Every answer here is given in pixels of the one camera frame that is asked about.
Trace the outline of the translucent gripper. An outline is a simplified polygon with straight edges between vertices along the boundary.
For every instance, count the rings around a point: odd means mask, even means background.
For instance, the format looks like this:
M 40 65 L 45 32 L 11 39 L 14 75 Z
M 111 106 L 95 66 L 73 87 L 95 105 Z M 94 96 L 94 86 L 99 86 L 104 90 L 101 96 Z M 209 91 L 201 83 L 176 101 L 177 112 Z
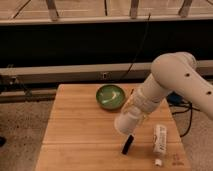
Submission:
M 142 122 L 149 114 L 157 108 L 157 103 L 147 98 L 140 88 L 137 88 L 130 95 L 122 108 L 122 113 Z

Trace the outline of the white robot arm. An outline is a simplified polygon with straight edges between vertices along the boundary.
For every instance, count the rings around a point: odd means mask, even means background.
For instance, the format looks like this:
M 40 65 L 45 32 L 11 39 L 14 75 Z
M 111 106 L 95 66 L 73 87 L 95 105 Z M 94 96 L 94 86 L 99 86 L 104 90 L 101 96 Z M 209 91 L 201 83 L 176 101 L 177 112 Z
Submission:
M 151 73 L 130 96 L 121 123 L 135 127 L 143 115 L 152 113 L 170 92 L 193 102 L 213 120 L 213 85 L 196 72 L 196 59 L 186 52 L 167 53 L 151 64 Z

